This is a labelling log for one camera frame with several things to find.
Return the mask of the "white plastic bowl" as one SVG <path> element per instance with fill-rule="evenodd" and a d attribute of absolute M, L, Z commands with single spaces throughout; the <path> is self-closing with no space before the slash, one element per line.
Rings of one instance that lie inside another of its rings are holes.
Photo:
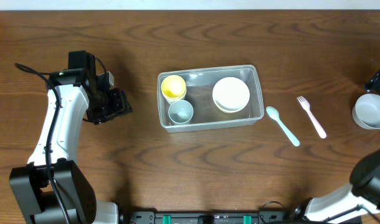
<path fill-rule="evenodd" d="M 236 113 L 247 106 L 250 100 L 250 90 L 239 78 L 222 78 L 212 89 L 212 100 L 224 113 Z"/>

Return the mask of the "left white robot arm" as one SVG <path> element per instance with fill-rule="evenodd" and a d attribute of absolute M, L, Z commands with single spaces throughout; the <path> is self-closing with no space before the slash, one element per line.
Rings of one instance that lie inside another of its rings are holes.
<path fill-rule="evenodd" d="M 48 106 L 42 132 L 27 164 L 13 168 L 9 184 L 26 223 L 123 223 L 119 206 L 98 200 L 77 165 L 82 123 L 102 124 L 131 111 L 113 75 L 89 68 L 40 73 Z"/>

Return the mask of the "yellow plastic cup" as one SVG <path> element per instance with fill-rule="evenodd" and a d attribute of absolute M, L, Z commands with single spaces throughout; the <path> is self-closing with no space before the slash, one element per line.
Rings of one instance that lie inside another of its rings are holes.
<path fill-rule="evenodd" d="M 175 101 L 183 100 L 186 96 L 186 82 L 179 75 L 170 75 L 162 81 L 161 92 L 171 105 Z"/>

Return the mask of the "grey plastic cup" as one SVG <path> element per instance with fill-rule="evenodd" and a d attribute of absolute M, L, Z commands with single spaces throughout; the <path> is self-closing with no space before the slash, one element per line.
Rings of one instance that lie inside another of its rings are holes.
<path fill-rule="evenodd" d="M 192 104 L 186 100 L 175 101 L 169 106 L 168 116 L 175 125 L 189 124 L 194 115 Z"/>

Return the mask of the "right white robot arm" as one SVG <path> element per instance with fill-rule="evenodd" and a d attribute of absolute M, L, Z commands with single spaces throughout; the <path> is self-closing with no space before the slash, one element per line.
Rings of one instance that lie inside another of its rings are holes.
<path fill-rule="evenodd" d="M 364 129 L 380 129 L 380 69 L 363 86 L 366 94 L 353 106 L 352 117 Z M 362 158 L 349 182 L 332 193 L 311 198 L 286 215 L 286 220 L 344 223 L 380 213 L 380 149 Z"/>

